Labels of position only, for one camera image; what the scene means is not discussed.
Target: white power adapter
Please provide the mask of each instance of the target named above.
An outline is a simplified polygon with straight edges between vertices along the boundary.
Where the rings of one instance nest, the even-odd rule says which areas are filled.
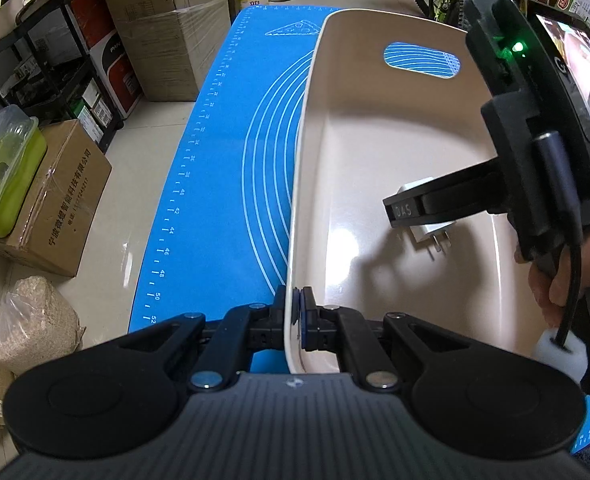
[[[426,184],[427,182],[430,182],[432,180],[435,180],[432,176],[429,176],[427,178],[423,178],[421,180],[416,180],[415,182],[409,182],[408,184],[405,184],[404,186],[399,188],[398,193],[401,193],[402,191],[406,191],[408,189],[411,189],[412,187],[417,187],[420,186],[422,184]],[[416,242],[425,242],[426,240],[429,239],[433,239],[433,242],[435,243],[435,248],[437,249],[438,252],[443,250],[443,247],[441,246],[441,237],[446,238],[446,240],[449,243],[450,246],[450,238],[449,235],[447,233],[447,230],[454,225],[455,222],[442,222],[439,224],[423,224],[423,225],[414,225],[411,227],[411,232],[413,233],[413,236],[415,237],[415,241]]]

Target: bag of grain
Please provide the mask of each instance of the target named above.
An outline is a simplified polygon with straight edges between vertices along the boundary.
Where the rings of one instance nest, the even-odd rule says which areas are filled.
[[[0,304],[0,365],[19,375],[72,353],[83,333],[75,310],[46,278],[19,280]]]

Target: metal screw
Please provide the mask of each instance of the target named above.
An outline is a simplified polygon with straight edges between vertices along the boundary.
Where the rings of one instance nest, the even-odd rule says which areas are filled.
[[[224,379],[217,372],[212,370],[204,370],[202,372],[194,373],[191,377],[191,384],[197,388],[215,388],[219,386]]]
[[[391,372],[379,370],[378,372],[371,372],[366,376],[366,382],[373,388],[392,388],[397,384],[397,376]]]

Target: human hand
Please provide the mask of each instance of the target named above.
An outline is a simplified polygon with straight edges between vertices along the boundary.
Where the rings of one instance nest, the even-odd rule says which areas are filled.
[[[568,280],[570,279],[570,258],[568,248],[562,251],[558,273],[550,279],[541,272],[535,264],[531,264],[529,270],[529,286],[533,292],[535,301],[542,309],[544,320],[549,327],[558,327],[562,322],[564,304],[568,293]],[[590,287],[590,235],[582,245],[582,290]]]

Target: beige baking dish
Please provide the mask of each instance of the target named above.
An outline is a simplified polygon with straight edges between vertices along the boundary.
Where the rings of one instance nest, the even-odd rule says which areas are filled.
[[[545,328],[517,266],[506,216],[459,220],[437,252],[392,229],[382,199],[403,184],[496,155],[480,115],[490,94],[465,33],[422,18],[340,10],[319,35],[299,125],[287,290],[310,285],[318,304],[367,319],[403,311],[501,348],[530,354]],[[448,52],[459,72],[441,78],[389,66],[391,43]],[[300,349],[287,295],[291,372],[337,370],[334,355]]]

